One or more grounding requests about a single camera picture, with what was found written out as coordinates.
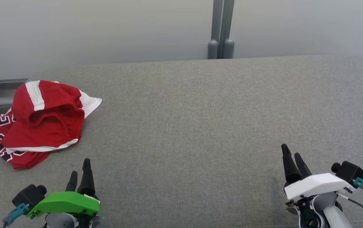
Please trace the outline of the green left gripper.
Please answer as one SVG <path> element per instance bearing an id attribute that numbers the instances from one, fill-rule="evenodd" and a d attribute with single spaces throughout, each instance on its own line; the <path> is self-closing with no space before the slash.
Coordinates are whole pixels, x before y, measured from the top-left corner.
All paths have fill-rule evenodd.
<path id="1" fill-rule="evenodd" d="M 100 202 L 95 196 L 94 176 L 89 158 L 84 159 L 83 174 L 77 189 L 78 173 L 71 172 L 65 192 L 54 192 L 41 200 L 27 214 L 28 218 L 40 217 L 44 213 L 86 214 L 94 216 L 100 211 Z"/>

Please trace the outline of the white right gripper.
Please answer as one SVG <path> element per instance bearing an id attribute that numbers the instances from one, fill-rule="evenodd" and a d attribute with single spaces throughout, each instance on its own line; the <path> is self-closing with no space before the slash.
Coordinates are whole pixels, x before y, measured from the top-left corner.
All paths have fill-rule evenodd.
<path id="1" fill-rule="evenodd" d="M 299 153 L 294 154 L 295 164 L 288 146 L 282 144 L 281 149 L 285 179 L 287 183 L 292 183 L 284 188 L 288 200 L 299 201 L 329 192 L 347 193 L 348 190 L 356 190 L 354 186 L 331 173 L 312 175 Z"/>

